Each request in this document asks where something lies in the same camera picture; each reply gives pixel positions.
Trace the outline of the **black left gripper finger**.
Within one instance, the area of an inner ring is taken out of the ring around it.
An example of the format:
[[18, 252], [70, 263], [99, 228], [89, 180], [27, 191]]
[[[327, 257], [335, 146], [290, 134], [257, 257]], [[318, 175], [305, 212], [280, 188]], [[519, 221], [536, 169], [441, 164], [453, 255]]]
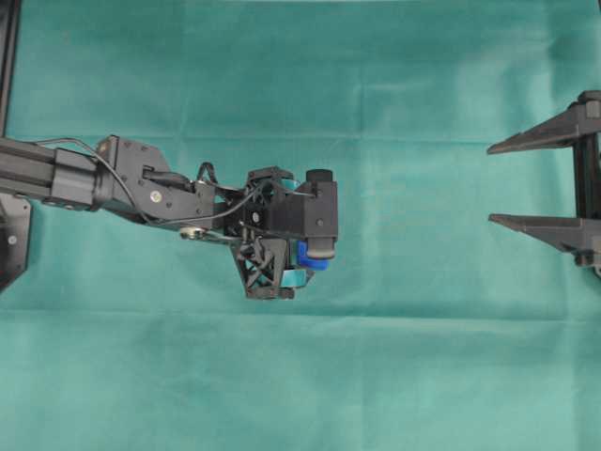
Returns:
[[303, 288], [313, 277], [314, 272], [306, 269], [288, 269], [283, 271], [281, 279], [282, 288]]
[[296, 191], [301, 186], [301, 182], [295, 179], [281, 179], [280, 183], [289, 191]]

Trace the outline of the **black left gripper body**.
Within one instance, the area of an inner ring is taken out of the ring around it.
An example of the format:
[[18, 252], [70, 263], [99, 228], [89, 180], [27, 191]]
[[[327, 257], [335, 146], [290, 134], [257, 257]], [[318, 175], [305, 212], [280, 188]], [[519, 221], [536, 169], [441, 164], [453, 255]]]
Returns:
[[230, 250], [249, 299], [292, 299], [294, 288], [284, 286], [284, 272], [292, 268], [290, 239], [268, 226], [270, 209], [286, 199], [285, 182], [293, 174], [277, 166], [251, 171], [241, 188], [226, 188], [225, 202], [243, 205], [223, 219], [223, 233], [233, 241]]

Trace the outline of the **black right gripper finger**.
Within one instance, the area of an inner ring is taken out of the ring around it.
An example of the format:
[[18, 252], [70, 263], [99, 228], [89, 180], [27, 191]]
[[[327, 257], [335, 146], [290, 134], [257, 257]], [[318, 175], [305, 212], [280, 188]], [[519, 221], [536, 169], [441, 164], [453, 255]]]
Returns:
[[497, 144], [486, 153], [568, 148], [600, 132], [600, 92], [583, 91], [563, 112]]
[[529, 235], [561, 252], [599, 253], [599, 221], [582, 218], [519, 216], [493, 213], [488, 220]]

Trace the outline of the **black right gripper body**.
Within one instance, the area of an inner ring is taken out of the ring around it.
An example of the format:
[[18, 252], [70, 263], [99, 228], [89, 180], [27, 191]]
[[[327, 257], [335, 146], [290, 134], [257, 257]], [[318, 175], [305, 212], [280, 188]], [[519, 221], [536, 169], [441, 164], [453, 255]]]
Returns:
[[577, 228], [572, 253], [576, 264], [600, 278], [600, 133], [573, 146]]

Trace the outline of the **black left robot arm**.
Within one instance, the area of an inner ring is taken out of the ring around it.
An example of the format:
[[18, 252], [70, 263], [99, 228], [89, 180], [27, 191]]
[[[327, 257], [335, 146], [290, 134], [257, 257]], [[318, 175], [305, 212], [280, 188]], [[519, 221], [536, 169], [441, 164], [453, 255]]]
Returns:
[[305, 180], [255, 169], [239, 187], [211, 163], [195, 178], [172, 171], [158, 148], [110, 135], [1, 142], [1, 284], [27, 267], [32, 200], [66, 210], [106, 210], [127, 221], [228, 247], [251, 299], [291, 299], [327, 268], [337, 239], [337, 188], [328, 170]]

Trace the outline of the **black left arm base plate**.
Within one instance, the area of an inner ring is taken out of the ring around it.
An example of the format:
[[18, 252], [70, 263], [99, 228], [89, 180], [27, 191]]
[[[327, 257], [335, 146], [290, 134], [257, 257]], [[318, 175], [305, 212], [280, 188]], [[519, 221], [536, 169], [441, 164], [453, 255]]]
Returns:
[[30, 203], [11, 194], [1, 194], [1, 290], [27, 269]]

